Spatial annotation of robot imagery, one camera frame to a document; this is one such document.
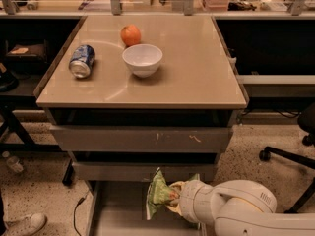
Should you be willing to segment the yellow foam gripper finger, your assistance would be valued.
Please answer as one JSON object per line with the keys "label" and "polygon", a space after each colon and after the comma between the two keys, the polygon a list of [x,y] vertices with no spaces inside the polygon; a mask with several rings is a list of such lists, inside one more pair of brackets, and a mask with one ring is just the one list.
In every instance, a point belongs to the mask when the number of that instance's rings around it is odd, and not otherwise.
{"label": "yellow foam gripper finger", "polygon": [[170,188],[174,189],[176,192],[180,193],[184,188],[185,182],[184,181],[176,181],[169,185]]}
{"label": "yellow foam gripper finger", "polygon": [[181,208],[180,208],[180,205],[179,204],[169,204],[166,206],[170,211],[174,212],[174,213],[177,213],[179,215],[182,214],[181,212]]}

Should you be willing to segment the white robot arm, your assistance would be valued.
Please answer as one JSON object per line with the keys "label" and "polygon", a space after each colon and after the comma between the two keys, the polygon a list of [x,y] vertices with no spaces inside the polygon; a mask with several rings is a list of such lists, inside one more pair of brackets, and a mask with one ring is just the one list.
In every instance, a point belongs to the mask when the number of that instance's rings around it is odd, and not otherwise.
{"label": "white robot arm", "polygon": [[179,214],[210,225],[216,236],[315,236],[314,213],[277,213],[277,200],[265,186],[232,180],[211,186],[178,181]]}

